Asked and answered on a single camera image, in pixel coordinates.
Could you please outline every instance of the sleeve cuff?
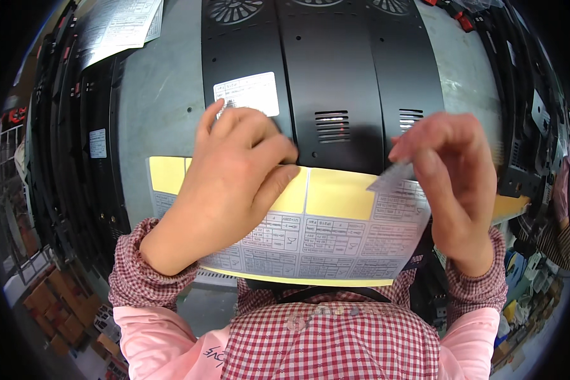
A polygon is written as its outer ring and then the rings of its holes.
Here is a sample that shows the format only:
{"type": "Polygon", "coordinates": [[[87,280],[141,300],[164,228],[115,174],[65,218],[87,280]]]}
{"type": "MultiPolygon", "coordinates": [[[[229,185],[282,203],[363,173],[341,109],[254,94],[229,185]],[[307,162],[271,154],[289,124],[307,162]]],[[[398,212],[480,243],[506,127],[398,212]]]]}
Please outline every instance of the sleeve cuff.
{"type": "Polygon", "coordinates": [[[198,263],[173,277],[152,269],[139,251],[142,239],[158,224],[156,218],[139,222],[129,235],[118,239],[114,269],[109,276],[109,300],[114,307],[165,307],[176,310],[175,301],[184,287],[196,277],[198,263]]]}
{"type": "Polygon", "coordinates": [[[450,304],[447,311],[448,326],[461,315],[479,308],[491,307],[498,312],[506,301],[507,285],[504,280],[504,238],[491,227],[489,232],[494,259],[486,274],[469,277],[461,273],[450,260],[446,264],[450,304]]]}

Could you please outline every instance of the table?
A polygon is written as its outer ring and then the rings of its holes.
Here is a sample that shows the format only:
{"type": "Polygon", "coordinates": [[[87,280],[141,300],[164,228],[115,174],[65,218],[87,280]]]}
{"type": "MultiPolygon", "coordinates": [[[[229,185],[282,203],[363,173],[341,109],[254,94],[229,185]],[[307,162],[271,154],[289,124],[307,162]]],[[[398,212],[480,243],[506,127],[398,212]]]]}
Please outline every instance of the table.
{"type": "MultiPolygon", "coordinates": [[[[478,34],[465,33],[442,9],[416,4],[433,45],[446,110],[472,112],[486,131],[495,163],[501,163],[500,101],[478,34]]],[[[131,226],[153,216],[146,159],[193,152],[194,129],[205,108],[200,7],[200,1],[165,0],[161,36],[126,61],[118,153],[131,226]]],[[[497,215],[507,217],[515,207],[497,215]]]]}

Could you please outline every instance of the hand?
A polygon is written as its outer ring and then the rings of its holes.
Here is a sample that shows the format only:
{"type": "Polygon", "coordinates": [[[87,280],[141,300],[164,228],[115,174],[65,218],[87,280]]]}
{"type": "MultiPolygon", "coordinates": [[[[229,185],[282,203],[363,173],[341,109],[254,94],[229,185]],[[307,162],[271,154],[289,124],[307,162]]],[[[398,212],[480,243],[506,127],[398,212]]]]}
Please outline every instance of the hand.
{"type": "Polygon", "coordinates": [[[497,179],[479,121],[432,114],[393,143],[391,161],[413,161],[433,213],[435,246],[467,276],[485,274],[494,259],[488,230],[497,179]]]}
{"type": "Polygon", "coordinates": [[[174,276],[244,238],[266,216],[300,168],[298,151],[262,112],[222,99],[200,118],[194,156],[173,206],[142,240],[143,259],[174,276]]]}

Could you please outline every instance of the fan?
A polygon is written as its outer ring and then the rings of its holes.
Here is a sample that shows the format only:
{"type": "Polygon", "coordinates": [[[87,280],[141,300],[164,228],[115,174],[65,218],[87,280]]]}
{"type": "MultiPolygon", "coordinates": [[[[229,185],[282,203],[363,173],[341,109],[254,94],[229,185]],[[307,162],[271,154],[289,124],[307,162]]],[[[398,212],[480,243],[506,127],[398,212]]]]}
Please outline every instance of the fan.
{"type": "Polygon", "coordinates": [[[328,7],[338,4],[342,0],[294,0],[298,4],[308,5],[309,7],[328,7]]]}
{"type": "Polygon", "coordinates": [[[409,0],[368,0],[373,6],[381,11],[395,16],[405,16],[410,13],[409,0]]]}
{"type": "Polygon", "coordinates": [[[209,18],[229,25],[251,18],[264,5],[263,0],[213,0],[209,2],[209,18]]]}

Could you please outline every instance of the white label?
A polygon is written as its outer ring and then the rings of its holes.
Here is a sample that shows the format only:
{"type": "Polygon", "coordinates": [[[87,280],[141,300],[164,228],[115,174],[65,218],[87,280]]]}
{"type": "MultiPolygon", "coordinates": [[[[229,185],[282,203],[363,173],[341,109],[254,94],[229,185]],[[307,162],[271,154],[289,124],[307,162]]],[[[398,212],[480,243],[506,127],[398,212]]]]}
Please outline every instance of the white label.
{"type": "Polygon", "coordinates": [[[89,151],[91,158],[106,158],[106,130],[89,132],[89,151]]]}
{"type": "Polygon", "coordinates": [[[517,67],[516,63],[515,63],[515,52],[513,51],[513,45],[507,41],[507,46],[509,47],[509,54],[511,56],[511,63],[513,64],[513,66],[517,67]]]}
{"type": "Polygon", "coordinates": [[[547,184],[545,186],[545,193],[543,194],[543,204],[549,204],[549,200],[551,199],[551,189],[552,186],[547,184]]]}
{"type": "Polygon", "coordinates": [[[279,115],[275,73],[272,71],[218,83],[213,86],[213,97],[215,100],[223,98],[224,108],[249,107],[268,117],[279,115]]]}
{"type": "Polygon", "coordinates": [[[526,265],[526,269],[525,269],[523,275],[531,282],[534,281],[534,278],[536,277],[536,275],[539,272],[539,270],[536,269],[536,267],[538,266],[541,258],[542,258],[542,255],[539,252],[536,252],[535,254],[530,256],[530,258],[528,259],[528,263],[526,265]]]}
{"type": "Polygon", "coordinates": [[[547,112],[547,107],[539,95],[539,92],[534,89],[534,98],[532,99],[532,120],[536,123],[540,133],[543,136],[547,136],[547,129],[545,128],[545,122],[548,124],[551,122],[551,116],[547,112]]]}
{"type": "Polygon", "coordinates": [[[156,217],[161,219],[165,216],[165,213],[171,208],[175,202],[176,195],[156,192],[154,191],[154,197],[152,198],[152,203],[154,203],[154,208],[156,209],[156,217]]]}
{"type": "Polygon", "coordinates": [[[402,179],[411,179],[413,176],[414,166],[411,163],[396,162],[380,174],[367,190],[374,193],[390,193],[402,179]]]}

